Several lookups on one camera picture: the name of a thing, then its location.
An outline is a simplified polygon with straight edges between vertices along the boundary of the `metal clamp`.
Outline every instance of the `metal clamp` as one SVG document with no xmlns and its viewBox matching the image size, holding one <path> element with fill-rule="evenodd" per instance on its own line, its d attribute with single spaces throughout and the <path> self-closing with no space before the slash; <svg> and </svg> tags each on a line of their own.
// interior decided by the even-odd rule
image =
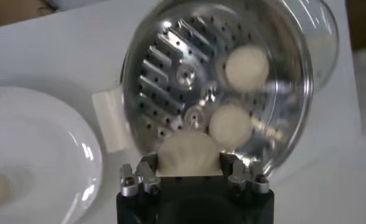
<svg viewBox="0 0 366 224">
<path fill-rule="evenodd" d="M 250 179 L 248 172 L 245 172 L 245 165 L 241 160 L 233 163 L 233 174 L 227 180 L 232 189 L 237 188 L 239 192 L 243 192 L 246 188 L 246 181 Z"/>
<path fill-rule="evenodd" d="M 254 162 L 251 164 L 254 179 L 252 180 L 252 190 L 257 194 L 266 194 L 269 192 L 269 181 L 262 172 L 262 163 Z"/>
<path fill-rule="evenodd" d="M 124 164 L 121 168 L 121 194 L 131 197 L 138 193 L 138 177 L 133 174 L 133 169 L 129 164 Z"/>
<path fill-rule="evenodd" d="M 137 167 L 137 172 L 142 178 L 144 192 L 156 195 L 160 190 L 161 179 L 156 177 L 147 162 L 141 162 Z"/>
</svg>

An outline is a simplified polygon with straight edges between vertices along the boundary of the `hole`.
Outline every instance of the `hole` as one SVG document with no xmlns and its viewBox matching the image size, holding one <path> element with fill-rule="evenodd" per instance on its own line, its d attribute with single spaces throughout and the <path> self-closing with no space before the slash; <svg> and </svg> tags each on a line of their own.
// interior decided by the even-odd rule
<svg viewBox="0 0 366 224">
<path fill-rule="evenodd" d="M 266 176 L 264 176 L 263 174 L 257 174 L 256 175 L 256 178 L 255 178 L 255 181 L 257 183 L 266 183 L 267 182 L 267 179 L 266 179 Z"/>
</svg>

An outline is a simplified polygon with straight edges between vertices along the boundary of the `white plate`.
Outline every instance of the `white plate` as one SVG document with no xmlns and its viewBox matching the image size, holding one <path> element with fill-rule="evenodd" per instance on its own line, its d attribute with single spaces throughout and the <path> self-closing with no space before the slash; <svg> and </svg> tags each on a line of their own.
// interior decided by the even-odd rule
<svg viewBox="0 0 366 224">
<path fill-rule="evenodd" d="M 0 87 L 0 172 L 15 196 L 0 223 L 75 223 L 99 191 L 102 154 L 81 115 L 47 94 Z"/>
</svg>

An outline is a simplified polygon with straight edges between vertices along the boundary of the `stainless steel bowl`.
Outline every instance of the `stainless steel bowl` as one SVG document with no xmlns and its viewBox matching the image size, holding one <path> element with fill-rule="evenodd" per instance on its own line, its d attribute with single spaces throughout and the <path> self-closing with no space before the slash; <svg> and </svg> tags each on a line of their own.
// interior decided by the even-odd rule
<svg viewBox="0 0 366 224">
<path fill-rule="evenodd" d="M 267 51 L 270 75 L 253 94 L 233 91 L 224 78 L 235 48 Z M 125 114 L 144 155 L 182 129 L 207 131 L 214 110 L 238 103 L 254 125 L 233 152 L 266 175 L 291 154 L 312 99 L 309 50 L 298 21 L 277 0 L 163 1 L 139 25 L 122 70 Z"/>
</svg>

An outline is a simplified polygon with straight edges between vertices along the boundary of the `black machine base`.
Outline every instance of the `black machine base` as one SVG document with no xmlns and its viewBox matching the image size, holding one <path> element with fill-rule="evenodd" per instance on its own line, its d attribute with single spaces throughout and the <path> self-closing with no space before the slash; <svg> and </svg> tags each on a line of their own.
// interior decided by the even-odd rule
<svg viewBox="0 0 366 224">
<path fill-rule="evenodd" d="M 221 155 L 223 176 L 162 177 L 158 187 L 116 197 L 119 224 L 273 224 L 274 194 L 230 186 L 235 156 Z M 144 157 L 153 171 L 157 156 Z"/>
</svg>

